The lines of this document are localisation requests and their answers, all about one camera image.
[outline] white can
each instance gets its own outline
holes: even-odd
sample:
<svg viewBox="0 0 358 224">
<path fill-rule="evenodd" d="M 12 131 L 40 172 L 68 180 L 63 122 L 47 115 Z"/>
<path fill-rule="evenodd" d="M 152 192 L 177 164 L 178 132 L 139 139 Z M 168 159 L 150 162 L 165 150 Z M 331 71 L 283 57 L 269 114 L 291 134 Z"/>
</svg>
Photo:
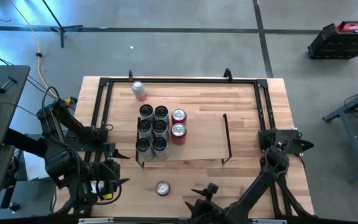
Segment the white can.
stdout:
<svg viewBox="0 0 358 224">
<path fill-rule="evenodd" d="M 146 138 L 141 138 L 136 142 L 136 151 L 140 156 L 143 157 L 146 161 L 154 159 L 154 151 L 150 141 Z"/>
<path fill-rule="evenodd" d="M 169 149 L 168 149 L 168 142 L 164 138 L 156 138 L 153 141 L 153 149 L 155 155 L 159 159 L 168 159 L 169 156 Z"/>
</svg>

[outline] can cluster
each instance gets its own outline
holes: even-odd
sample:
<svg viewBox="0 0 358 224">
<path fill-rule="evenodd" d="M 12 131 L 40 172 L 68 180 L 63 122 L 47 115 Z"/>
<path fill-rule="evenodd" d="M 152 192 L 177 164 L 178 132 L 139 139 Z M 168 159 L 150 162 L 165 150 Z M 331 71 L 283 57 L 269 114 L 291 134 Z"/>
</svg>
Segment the can cluster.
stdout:
<svg viewBox="0 0 358 224">
<path fill-rule="evenodd" d="M 165 160 L 169 156 L 169 140 L 176 145 L 186 142 L 186 119 L 183 109 L 175 109 L 171 114 L 172 128 L 170 128 L 170 116 L 165 106 L 158 106 L 153 110 L 150 105 L 143 105 L 139 109 L 140 119 L 137 125 L 139 138 L 136 142 L 137 152 L 146 160 L 152 160 L 157 156 Z"/>
</svg>

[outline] can lid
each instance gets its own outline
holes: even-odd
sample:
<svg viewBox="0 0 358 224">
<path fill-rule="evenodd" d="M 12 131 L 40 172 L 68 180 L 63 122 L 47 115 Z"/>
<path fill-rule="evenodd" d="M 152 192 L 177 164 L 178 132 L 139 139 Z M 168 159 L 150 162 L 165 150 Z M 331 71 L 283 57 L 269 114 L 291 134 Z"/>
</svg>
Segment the can lid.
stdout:
<svg viewBox="0 0 358 224">
<path fill-rule="evenodd" d="M 168 181 L 161 180 L 155 185 L 155 191 L 159 196 L 166 196 L 171 189 Z"/>
<path fill-rule="evenodd" d="M 142 120 L 137 124 L 137 130 L 142 133 L 146 133 L 147 131 L 150 131 L 151 128 L 152 128 L 152 124 L 150 123 L 150 121 L 147 120 Z"/>
<path fill-rule="evenodd" d="M 167 130 L 167 124 L 165 121 L 156 121 L 153 125 L 153 129 L 156 133 L 163 133 Z"/>
<path fill-rule="evenodd" d="M 148 149 L 150 149 L 150 141 L 148 139 L 141 138 L 141 139 L 137 140 L 136 150 L 138 150 L 140 152 L 145 152 Z"/>
<path fill-rule="evenodd" d="M 176 123 L 172 126 L 172 134 L 175 136 L 182 136 L 186 133 L 186 126 L 181 123 Z"/>
<path fill-rule="evenodd" d="M 167 140 L 164 138 L 156 138 L 153 141 L 153 149 L 156 151 L 163 151 L 167 148 Z"/>
<path fill-rule="evenodd" d="M 134 81 L 132 83 L 132 89 L 133 90 L 140 90 L 142 88 L 143 83 L 140 81 Z"/>
<path fill-rule="evenodd" d="M 153 113 L 153 107 L 150 105 L 143 105 L 139 109 L 140 115 L 150 116 Z"/>
<path fill-rule="evenodd" d="M 181 121 L 186 118 L 186 112 L 182 109 L 176 109 L 172 112 L 173 119 Z"/>
<path fill-rule="evenodd" d="M 168 115 L 168 109 L 164 106 L 158 106 L 155 108 L 154 115 L 158 118 L 164 118 Z"/>
</svg>

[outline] metal bracket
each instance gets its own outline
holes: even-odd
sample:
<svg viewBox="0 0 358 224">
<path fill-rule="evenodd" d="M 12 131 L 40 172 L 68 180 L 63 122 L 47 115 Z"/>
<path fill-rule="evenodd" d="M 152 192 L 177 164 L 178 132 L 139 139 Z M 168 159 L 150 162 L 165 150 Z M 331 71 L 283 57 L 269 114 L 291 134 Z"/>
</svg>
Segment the metal bracket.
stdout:
<svg viewBox="0 0 358 224">
<path fill-rule="evenodd" d="M 227 79 L 229 82 L 233 81 L 233 76 L 231 75 L 231 72 L 230 72 L 229 68 L 226 68 L 225 71 L 224 71 L 224 74 L 223 74 L 223 78 L 227 78 L 227 77 L 229 77 Z"/>
<path fill-rule="evenodd" d="M 267 85 L 267 80 L 266 79 L 258 79 L 256 80 L 256 82 L 262 86 L 263 88 L 268 88 L 269 86 Z"/>
<path fill-rule="evenodd" d="M 131 71 L 131 70 L 128 72 L 128 79 L 129 79 L 129 81 L 133 81 L 133 80 L 134 80 L 134 74 L 132 74 L 132 71 Z"/>
<path fill-rule="evenodd" d="M 110 81 L 110 78 L 100 78 L 99 79 L 99 86 L 104 86 Z"/>
</svg>

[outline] yellow cable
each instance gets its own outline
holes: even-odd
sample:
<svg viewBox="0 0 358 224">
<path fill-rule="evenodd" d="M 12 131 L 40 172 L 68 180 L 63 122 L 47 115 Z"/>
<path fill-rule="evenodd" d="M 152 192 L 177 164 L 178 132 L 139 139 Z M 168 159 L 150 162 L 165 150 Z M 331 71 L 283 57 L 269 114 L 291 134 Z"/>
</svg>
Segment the yellow cable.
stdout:
<svg viewBox="0 0 358 224">
<path fill-rule="evenodd" d="M 27 25 L 29 25 L 30 29 L 31 29 L 31 32 L 34 34 L 34 37 L 35 37 L 35 41 L 37 42 L 37 52 L 41 54 L 41 49 L 40 49 L 40 43 L 38 41 L 38 37 L 37 37 L 37 34 L 35 34 L 34 32 L 34 29 L 32 28 L 32 25 L 27 21 L 27 19 L 25 19 L 25 17 L 23 16 L 23 14 L 20 12 L 20 10 L 18 10 L 18 8 L 16 7 L 16 5 L 12 2 L 12 0 L 9 0 L 11 2 L 11 4 L 13 5 L 13 7 L 15 7 L 15 9 L 17 10 L 17 12 L 23 17 L 23 19 L 25 20 L 25 22 L 27 23 Z M 44 78 L 44 75 L 42 74 L 41 72 L 41 59 L 39 56 L 37 56 L 38 58 L 38 74 L 40 75 L 40 78 L 42 80 L 42 82 L 44 83 L 44 85 L 48 88 L 48 84 L 47 82 L 45 81 L 45 78 Z M 52 94 L 54 97 L 57 98 L 57 95 L 54 94 L 52 92 L 52 90 L 49 90 L 50 94 Z"/>
</svg>

